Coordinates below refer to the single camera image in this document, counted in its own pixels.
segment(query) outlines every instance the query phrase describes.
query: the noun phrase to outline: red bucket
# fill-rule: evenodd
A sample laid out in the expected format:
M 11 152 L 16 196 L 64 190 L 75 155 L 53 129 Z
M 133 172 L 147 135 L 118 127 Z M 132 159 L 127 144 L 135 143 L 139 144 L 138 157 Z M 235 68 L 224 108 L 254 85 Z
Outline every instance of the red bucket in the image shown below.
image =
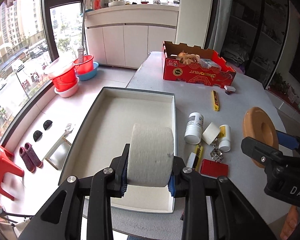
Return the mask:
M 74 60 L 74 66 L 77 70 L 78 75 L 82 75 L 93 70 L 93 56 L 92 55 L 84 55 L 83 63 L 78 63 L 79 59 Z
M 66 59 L 56 59 L 46 69 L 45 73 L 52 80 L 55 87 L 60 91 L 72 88 L 76 82 L 74 62 Z

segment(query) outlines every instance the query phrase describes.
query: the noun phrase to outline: orange wooden disc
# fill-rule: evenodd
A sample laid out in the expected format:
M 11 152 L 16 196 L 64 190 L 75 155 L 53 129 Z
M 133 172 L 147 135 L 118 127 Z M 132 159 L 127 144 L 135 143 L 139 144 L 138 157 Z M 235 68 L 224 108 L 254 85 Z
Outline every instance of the orange wooden disc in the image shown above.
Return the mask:
M 242 123 L 242 132 L 244 138 L 251 137 L 277 150 L 279 149 L 275 127 L 270 117 L 259 107 L 255 106 L 246 112 Z M 257 161 L 252 161 L 258 167 L 264 168 Z

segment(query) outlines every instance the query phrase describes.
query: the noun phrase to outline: white wall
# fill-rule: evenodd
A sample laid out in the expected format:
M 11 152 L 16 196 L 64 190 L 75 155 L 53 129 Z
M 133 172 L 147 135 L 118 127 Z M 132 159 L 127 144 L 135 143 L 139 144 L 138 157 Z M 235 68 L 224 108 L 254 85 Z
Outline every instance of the white wall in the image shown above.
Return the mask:
M 203 47 L 212 0 L 180 0 L 176 43 Z
M 298 46 L 300 19 L 295 7 L 290 3 L 290 19 L 285 46 L 276 72 L 280 72 L 283 80 L 292 85 L 300 97 L 300 83 L 289 73 Z

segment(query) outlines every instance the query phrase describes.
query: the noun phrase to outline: white tray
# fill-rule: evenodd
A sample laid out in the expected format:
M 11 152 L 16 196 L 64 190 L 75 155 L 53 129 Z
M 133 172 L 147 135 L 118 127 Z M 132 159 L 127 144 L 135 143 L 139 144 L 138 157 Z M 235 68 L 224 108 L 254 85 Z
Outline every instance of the white tray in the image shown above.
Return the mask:
M 93 176 L 121 156 L 130 143 L 135 123 L 168 126 L 174 137 L 176 155 L 176 114 L 174 94 L 147 90 L 104 87 L 83 121 L 63 167 L 59 184 L 68 176 Z M 174 198 L 168 187 L 128 185 L 123 198 L 111 198 L 115 208 L 173 213 Z

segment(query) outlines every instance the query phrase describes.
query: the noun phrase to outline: slipper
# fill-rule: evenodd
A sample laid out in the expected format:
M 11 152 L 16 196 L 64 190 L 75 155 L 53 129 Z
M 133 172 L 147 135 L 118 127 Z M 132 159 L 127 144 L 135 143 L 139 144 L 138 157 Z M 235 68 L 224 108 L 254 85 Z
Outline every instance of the slipper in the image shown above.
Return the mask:
M 26 143 L 25 144 L 25 149 L 26 149 L 26 153 L 29 156 L 29 158 L 31 159 L 31 161 L 33 162 L 33 164 L 35 166 L 37 166 L 38 168 L 40 168 L 43 164 L 42 161 L 40 161 L 40 159 L 37 157 L 37 155 L 35 154 L 32 145 L 30 143 Z
M 25 163 L 28 171 L 34 172 L 35 166 L 34 166 L 33 162 L 31 161 L 30 157 L 27 155 L 26 149 L 24 149 L 23 147 L 20 147 L 19 154 L 20 154 L 23 162 Z

